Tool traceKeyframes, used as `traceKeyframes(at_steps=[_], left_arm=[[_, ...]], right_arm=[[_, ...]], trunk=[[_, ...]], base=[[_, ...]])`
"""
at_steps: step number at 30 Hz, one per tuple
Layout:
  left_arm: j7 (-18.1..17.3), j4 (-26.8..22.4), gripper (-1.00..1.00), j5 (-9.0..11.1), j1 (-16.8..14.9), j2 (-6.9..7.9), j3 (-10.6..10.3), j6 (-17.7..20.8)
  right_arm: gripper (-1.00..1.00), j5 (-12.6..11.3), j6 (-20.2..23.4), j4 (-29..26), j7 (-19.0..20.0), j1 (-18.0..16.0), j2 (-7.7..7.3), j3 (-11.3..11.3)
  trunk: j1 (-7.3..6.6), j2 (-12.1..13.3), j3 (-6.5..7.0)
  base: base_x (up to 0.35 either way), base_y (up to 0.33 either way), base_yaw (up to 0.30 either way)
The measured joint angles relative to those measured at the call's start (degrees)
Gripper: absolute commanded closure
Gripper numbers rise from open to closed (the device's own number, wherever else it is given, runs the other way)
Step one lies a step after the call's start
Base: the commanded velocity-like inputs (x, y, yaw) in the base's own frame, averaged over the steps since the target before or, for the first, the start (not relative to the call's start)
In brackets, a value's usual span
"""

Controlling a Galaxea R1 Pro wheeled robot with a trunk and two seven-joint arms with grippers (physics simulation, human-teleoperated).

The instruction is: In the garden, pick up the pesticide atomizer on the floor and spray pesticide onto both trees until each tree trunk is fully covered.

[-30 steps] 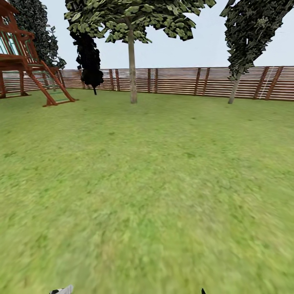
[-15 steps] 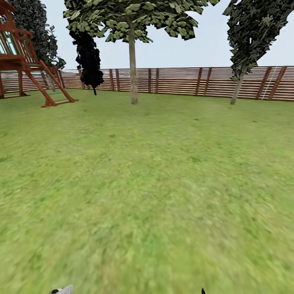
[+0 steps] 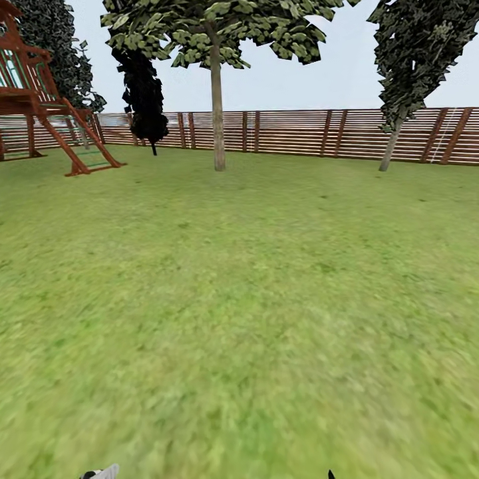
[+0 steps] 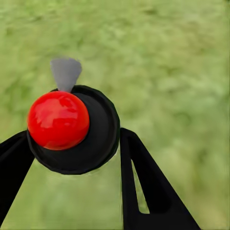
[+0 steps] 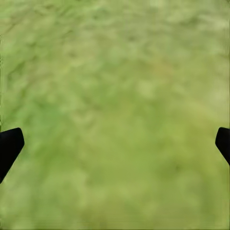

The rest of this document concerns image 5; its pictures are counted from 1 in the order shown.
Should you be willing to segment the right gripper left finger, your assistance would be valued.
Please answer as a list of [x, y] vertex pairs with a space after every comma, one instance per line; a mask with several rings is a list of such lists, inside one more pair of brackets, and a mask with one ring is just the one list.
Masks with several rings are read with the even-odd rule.
[[18, 127], [0, 133], [0, 184], [24, 146], [22, 130]]

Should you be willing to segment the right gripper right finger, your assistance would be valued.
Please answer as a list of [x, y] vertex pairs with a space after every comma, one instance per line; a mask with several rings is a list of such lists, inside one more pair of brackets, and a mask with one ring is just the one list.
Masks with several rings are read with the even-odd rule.
[[215, 144], [230, 165], [230, 129], [219, 128]]

